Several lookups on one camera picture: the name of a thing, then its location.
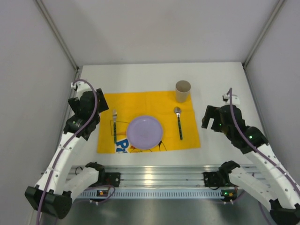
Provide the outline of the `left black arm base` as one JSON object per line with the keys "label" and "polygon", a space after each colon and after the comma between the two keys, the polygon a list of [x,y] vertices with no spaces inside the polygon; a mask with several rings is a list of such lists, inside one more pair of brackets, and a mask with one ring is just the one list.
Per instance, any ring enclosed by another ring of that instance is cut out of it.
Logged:
{"label": "left black arm base", "polygon": [[119,172],[106,172],[101,178],[101,185],[111,185],[114,187],[119,187],[121,173]]}

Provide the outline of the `lilac plate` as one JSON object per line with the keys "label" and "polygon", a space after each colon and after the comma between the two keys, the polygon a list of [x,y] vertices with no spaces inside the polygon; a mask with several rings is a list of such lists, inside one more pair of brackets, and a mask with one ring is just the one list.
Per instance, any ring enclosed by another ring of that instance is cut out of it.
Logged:
{"label": "lilac plate", "polygon": [[139,150],[151,150],[163,138],[162,124],[152,116],[139,116],[133,119],[126,130],[129,143]]}

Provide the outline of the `beige paper cup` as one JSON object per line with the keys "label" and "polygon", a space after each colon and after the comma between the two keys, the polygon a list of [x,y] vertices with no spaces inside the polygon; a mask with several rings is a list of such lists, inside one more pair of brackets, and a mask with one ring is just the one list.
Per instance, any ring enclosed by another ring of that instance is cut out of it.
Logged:
{"label": "beige paper cup", "polygon": [[191,84],[188,81],[180,80],[175,85],[176,101],[184,103],[188,98],[191,90]]}

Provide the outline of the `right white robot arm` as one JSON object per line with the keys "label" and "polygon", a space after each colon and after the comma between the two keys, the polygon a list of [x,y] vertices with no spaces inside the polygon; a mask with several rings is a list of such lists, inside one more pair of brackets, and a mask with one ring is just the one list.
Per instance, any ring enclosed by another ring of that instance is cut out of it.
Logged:
{"label": "right white robot arm", "polygon": [[209,188],[238,186],[255,198],[270,213],[278,225],[300,223],[300,186],[280,163],[264,134],[256,127],[246,125],[240,100],[230,93],[223,95],[222,107],[208,105],[202,119],[202,128],[223,133],[231,144],[241,151],[259,170],[266,184],[248,174],[234,161],[224,162],[216,172],[205,172],[204,183]]}

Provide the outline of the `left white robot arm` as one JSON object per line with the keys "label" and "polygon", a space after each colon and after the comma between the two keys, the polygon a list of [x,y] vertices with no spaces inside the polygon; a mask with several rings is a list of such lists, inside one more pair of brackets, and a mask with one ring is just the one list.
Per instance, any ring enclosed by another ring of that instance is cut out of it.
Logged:
{"label": "left white robot arm", "polygon": [[94,89],[88,81],[77,79],[71,87],[74,90],[89,87],[90,90],[68,100],[74,115],[66,121],[60,143],[42,177],[24,193],[37,211],[37,224],[43,213],[63,219],[78,195],[104,183],[105,169],[96,162],[87,163],[78,175],[67,180],[75,159],[100,123],[100,113],[109,109],[102,90]]}

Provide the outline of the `yellow printed cloth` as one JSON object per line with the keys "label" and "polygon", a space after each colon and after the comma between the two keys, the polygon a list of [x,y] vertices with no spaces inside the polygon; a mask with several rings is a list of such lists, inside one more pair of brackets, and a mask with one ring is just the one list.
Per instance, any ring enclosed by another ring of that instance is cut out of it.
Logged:
{"label": "yellow printed cloth", "polygon": [[[184,103],[175,99],[175,91],[106,93],[109,109],[100,115],[97,153],[144,153],[200,148],[200,139],[192,99]],[[174,108],[181,109],[180,121],[183,140],[180,140]],[[117,110],[117,142],[113,136],[113,109]],[[139,116],[152,116],[163,126],[163,138],[151,150],[133,147],[126,135],[129,123]]]}

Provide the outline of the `fork with teal handle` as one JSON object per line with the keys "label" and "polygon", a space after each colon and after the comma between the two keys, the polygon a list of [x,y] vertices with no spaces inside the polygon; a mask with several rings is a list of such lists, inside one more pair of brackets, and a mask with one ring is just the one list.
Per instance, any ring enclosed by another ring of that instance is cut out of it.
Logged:
{"label": "fork with teal handle", "polygon": [[114,143],[117,142],[117,126],[116,126],[116,122],[117,122],[117,110],[113,109],[112,111],[112,119],[113,119],[113,136],[114,136]]}

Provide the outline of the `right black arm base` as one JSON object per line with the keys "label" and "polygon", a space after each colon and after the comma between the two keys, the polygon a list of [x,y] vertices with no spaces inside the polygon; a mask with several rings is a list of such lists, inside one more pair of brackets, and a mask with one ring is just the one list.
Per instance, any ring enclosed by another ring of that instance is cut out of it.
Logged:
{"label": "right black arm base", "polygon": [[204,172],[204,185],[207,188],[233,187],[234,185],[229,181],[226,175],[220,172]]}

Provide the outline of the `spoon with teal handle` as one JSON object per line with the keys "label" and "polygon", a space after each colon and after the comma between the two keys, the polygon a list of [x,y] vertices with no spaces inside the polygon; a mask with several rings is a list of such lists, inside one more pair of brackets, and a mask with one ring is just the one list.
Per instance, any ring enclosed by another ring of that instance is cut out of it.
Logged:
{"label": "spoon with teal handle", "polygon": [[179,107],[174,108],[174,113],[177,116],[177,123],[178,123],[178,129],[179,129],[179,135],[180,135],[180,140],[183,140],[183,135],[182,135],[182,129],[181,129],[181,121],[180,121],[180,114],[181,114],[181,109]]}

